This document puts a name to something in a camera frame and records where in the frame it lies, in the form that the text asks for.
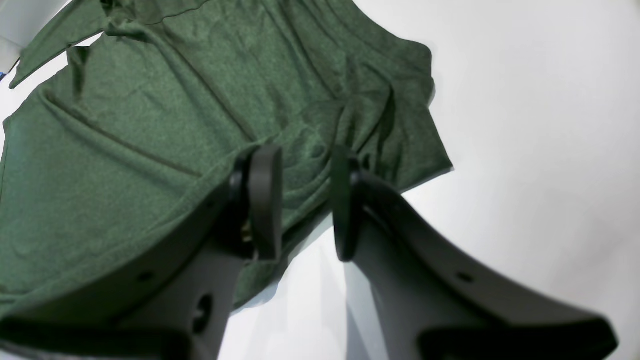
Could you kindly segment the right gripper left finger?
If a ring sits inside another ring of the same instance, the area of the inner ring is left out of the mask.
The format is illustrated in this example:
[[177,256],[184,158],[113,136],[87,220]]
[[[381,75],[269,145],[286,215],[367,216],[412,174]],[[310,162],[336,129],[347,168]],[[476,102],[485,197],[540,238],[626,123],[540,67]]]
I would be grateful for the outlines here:
[[282,251],[282,149],[243,152],[169,235],[98,280],[1,321],[28,360],[215,360],[247,262]]

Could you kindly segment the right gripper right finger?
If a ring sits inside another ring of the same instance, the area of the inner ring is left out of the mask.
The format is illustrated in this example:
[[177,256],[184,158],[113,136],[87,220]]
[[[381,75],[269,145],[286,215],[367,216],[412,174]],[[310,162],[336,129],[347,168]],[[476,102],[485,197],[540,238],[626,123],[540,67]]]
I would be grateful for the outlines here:
[[501,275],[436,231],[345,146],[331,157],[338,259],[370,283],[391,360],[604,360],[605,316]]

